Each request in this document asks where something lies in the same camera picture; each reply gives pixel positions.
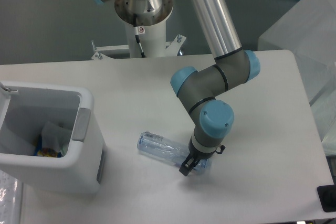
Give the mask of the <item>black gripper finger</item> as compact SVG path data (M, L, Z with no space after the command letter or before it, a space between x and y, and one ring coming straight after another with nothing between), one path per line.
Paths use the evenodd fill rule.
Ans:
M200 159L195 159L194 157L188 157L186 162L186 170L187 170L186 174L188 175L194 169L194 167L198 165L199 162Z
M180 166L180 168L179 168L179 172L180 172L181 174L183 174L184 176L188 176L188 175L186 174L186 172L187 172L187 170L186 170L186 162L187 162L187 158L183 161L183 163L181 164L181 166Z

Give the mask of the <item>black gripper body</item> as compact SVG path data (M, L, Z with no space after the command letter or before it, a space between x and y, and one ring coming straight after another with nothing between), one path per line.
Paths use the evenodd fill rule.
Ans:
M217 149L210 152L210 153L205 153L205 152L201 152L199 151L198 149L196 149L196 147L193 145L192 142L189 142L188 144L188 149L190 151L190 155L193 159L209 159L211 158L215 153L216 154L222 154L224 149L225 149L225 146L224 145L219 145L218 146L220 148L220 150L218 151Z

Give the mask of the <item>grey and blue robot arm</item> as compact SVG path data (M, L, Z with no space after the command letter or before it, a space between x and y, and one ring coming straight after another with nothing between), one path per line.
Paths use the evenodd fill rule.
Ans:
M94 0L103 4L111 0ZM166 20L173 10L172 0L112 0L127 31L132 58L165 56ZM171 87L194 122L189 155L180 166L188 175L203 159L224 150L222 141L234 121L232 108L217 96L260 73L260 62L250 50L244 50L225 0L192 0L215 63L201 71L184 67L171 77Z

